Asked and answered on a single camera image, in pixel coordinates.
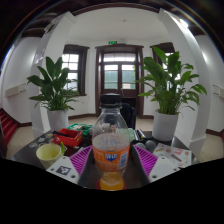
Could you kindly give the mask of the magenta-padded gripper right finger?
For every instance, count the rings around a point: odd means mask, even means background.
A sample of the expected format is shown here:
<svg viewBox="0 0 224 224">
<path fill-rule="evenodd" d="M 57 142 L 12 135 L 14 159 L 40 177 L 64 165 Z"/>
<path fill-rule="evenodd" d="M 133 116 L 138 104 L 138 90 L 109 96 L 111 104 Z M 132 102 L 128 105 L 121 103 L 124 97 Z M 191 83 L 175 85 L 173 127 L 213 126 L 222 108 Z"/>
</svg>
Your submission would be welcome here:
<svg viewBox="0 0 224 224">
<path fill-rule="evenodd" d="M 127 189 L 140 188 L 179 171 L 166 156 L 155 156 L 136 145 L 132 146 L 124 173 Z"/>
</svg>

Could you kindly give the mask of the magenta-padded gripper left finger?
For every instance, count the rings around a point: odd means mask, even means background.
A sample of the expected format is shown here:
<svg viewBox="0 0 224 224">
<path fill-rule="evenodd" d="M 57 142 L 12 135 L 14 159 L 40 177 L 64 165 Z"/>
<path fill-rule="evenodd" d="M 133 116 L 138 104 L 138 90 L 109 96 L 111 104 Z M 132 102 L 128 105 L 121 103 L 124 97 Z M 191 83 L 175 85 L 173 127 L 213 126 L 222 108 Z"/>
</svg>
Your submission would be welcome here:
<svg viewBox="0 0 224 224">
<path fill-rule="evenodd" d="M 99 181 L 91 146 L 81 148 L 70 157 L 62 156 L 47 171 L 89 189 L 96 189 Z"/>
</svg>

